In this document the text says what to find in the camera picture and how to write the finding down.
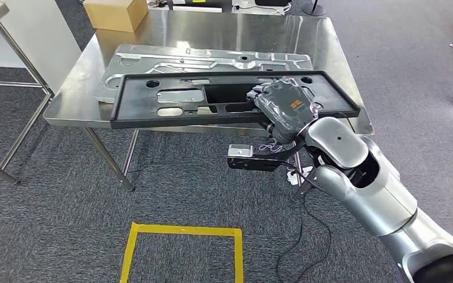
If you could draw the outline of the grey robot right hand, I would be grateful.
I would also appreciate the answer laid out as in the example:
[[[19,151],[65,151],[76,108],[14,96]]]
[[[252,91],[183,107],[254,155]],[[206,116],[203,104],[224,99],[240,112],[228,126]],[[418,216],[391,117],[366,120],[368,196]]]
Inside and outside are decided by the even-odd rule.
[[[292,77],[256,85],[247,99],[270,120],[271,135],[281,144],[289,144],[317,120],[319,110],[309,91]]]

